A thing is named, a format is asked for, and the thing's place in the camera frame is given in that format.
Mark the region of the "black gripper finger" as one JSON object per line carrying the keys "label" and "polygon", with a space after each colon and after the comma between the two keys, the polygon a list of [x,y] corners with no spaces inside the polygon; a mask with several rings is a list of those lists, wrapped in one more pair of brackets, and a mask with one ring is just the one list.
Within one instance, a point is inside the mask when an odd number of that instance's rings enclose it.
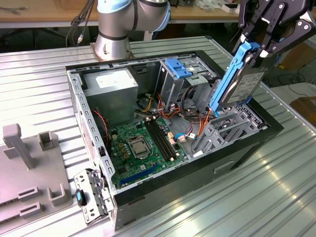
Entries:
{"label": "black gripper finger", "polygon": [[281,26],[287,4],[283,0],[242,0],[238,24],[242,41],[279,43],[287,38],[286,27]]}
{"label": "black gripper finger", "polygon": [[288,51],[313,36],[313,19],[311,21],[303,18],[299,19],[291,31],[285,32],[285,36],[281,36],[282,40],[279,34],[274,34],[275,23],[275,20],[271,21],[267,28],[261,48],[258,50],[260,58]]}

